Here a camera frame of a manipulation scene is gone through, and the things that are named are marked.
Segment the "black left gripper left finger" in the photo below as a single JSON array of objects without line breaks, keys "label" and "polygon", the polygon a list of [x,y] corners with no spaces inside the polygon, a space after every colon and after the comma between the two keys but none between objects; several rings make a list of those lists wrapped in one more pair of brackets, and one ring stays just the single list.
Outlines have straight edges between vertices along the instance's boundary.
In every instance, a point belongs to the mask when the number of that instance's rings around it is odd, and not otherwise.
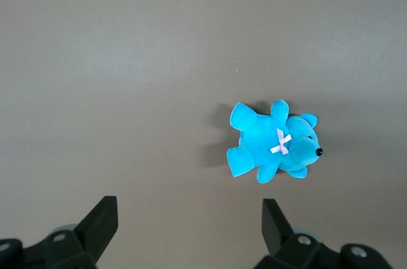
[{"label": "black left gripper left finger", "polygon": [[59,229],[23,250],[24,268],[96,268],[118,229],[115,196],[105,196],[73,229]]}]

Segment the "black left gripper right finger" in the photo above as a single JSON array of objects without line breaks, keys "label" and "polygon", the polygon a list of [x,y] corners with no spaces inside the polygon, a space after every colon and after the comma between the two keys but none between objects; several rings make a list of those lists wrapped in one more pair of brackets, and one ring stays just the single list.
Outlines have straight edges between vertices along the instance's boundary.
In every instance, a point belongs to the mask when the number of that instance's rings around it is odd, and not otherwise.
[{"label": "black left gripper right finger", "polygon": [[274,199],[264,199],[261,231],[268,255],[256,268],[340,268],[341,257],[315,236],[295,231]]}]

